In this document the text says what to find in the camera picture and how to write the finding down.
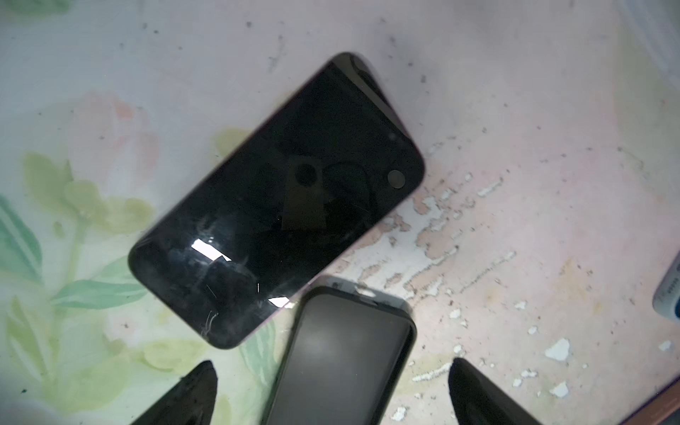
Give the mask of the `light blue phone case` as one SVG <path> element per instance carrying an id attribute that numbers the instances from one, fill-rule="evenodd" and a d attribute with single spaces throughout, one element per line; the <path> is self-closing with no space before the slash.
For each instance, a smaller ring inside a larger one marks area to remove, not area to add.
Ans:
<path id="1" fill-rule="evenodd" d="M 680 254 L 670 264 L 653 295 L 655 312 L 674 322 L 679 322 L 679 278 Z"/>

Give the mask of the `pink phone case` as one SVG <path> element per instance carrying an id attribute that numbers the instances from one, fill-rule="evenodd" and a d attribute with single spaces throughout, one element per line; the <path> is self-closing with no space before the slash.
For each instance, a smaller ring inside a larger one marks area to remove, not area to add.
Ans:
<path id="1" fill-rule="evenodd" d="M 680 382 L 677 378 L 650 398 L 621 425 L 679 425 Z"/>

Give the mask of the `black phone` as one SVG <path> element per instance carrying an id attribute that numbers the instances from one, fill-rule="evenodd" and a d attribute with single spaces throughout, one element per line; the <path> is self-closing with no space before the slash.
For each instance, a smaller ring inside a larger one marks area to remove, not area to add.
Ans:
<path id="1" fill-rule="evenodd" d="M 229 350 L 424 177 L 370 64 L 342 52 L 135 243 L 129 269 L 209 345 Z"/>

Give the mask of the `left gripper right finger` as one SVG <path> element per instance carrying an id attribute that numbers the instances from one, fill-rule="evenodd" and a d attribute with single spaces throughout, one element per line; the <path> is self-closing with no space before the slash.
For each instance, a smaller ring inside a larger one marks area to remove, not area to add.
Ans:
<path id="1" fill-rule="evenodd" d="M 540 425 L 529 412 L 464 358 L 454 358 L 448 376 L 453 411 L 460 425 Z"/>

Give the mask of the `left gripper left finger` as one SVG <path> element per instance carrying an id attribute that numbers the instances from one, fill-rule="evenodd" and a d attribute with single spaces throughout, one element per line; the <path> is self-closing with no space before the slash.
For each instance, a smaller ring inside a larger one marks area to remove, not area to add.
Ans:
<path id="1" fill-rule="evenodd" d="M 217 389 L 214 364 L 203 361 L 131 425 L 210 425 Z"/>

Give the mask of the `black phone case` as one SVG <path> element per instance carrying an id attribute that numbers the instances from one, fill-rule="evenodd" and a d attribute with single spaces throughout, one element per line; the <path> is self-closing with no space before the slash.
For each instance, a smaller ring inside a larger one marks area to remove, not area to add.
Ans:
<path id="1" fill-rule="evenodd" d="M 301 299 L 264 424 L 378 424 L 417 337 L 405 299 L 322 276 Z"/>

